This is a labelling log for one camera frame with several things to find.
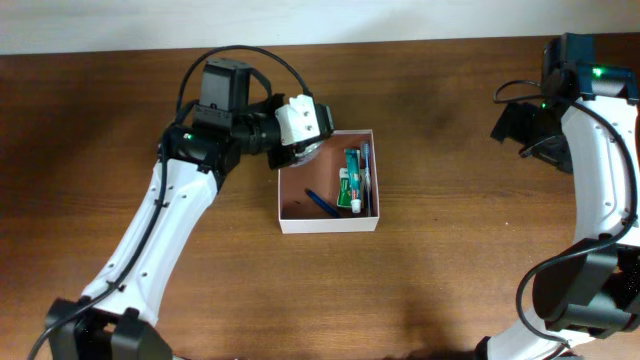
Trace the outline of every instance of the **white cardboard box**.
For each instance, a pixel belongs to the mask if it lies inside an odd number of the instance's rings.
[[[340,168],[346,167],[344,149],[360,148],[362,141],[371,144],[371,217],[351,217],[350,209],[341,209],[335,219],[315,204],[305,193],[311,189],[336,207],[340,192]],[[309,163],[278,171],[278,219],[284,234],[374,231],[380,220],[378,171],[372,130],[339,130],[322,144]]]

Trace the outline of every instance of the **black bracket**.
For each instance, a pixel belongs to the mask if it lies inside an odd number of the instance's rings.
[[[561,255],[601,240],[583,239]],[[533,283],[533,306],[548,330],[604,339],[640,325],[639,294],[640,251],[612,245],[541,271]]]
[[[57,299],[47,313],[46,326],[73,313],[87,301]],[[115,325],[112,331],[109,325]],[[54,360],[171,360],[171,347],[149,323],[138,319],[138,311],[123,315],[97,309],[86,311],[49,337]]]
[[[566,173],[573,173],[569,144],[560,123],[539,107],[524,103],[507,104],[491,137],[503,142],[511,138],[523,145],[521,157],[533,156]]]

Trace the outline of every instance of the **toothbrush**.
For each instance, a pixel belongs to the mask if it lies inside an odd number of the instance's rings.
[[[364,192],[367,197],[367,216],[371,216],[372,212],[371,170],[369,167],[370,152],[369,142],[365,141],[362,144],[362,157],[364,158]]]

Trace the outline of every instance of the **wood grain surface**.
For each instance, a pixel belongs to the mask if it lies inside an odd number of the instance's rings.
[[[165,340],[193,359],[380,359],[470,350],[510,326],[521,277],[575,229],[572,177],[489,138],[503,109],[493,90],[539,79],[548,40],[270,48],[338,129],[374,130],[378,229],[282,235],[277,173],[243,158],[169,280]],[[598,36],[598,59],[640,73],[639,44]],[[0,358],[24,358],[52,301],[76,299],[114,251],[201,52],[0,57]],[[273,61],[227,56],[299,92]],[[639,343],[619,334],[578,352],[631,359]]]

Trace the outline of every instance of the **white wall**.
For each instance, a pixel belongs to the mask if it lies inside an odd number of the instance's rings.
[[[638,0],[5,0],[0,53],[640,31]]]

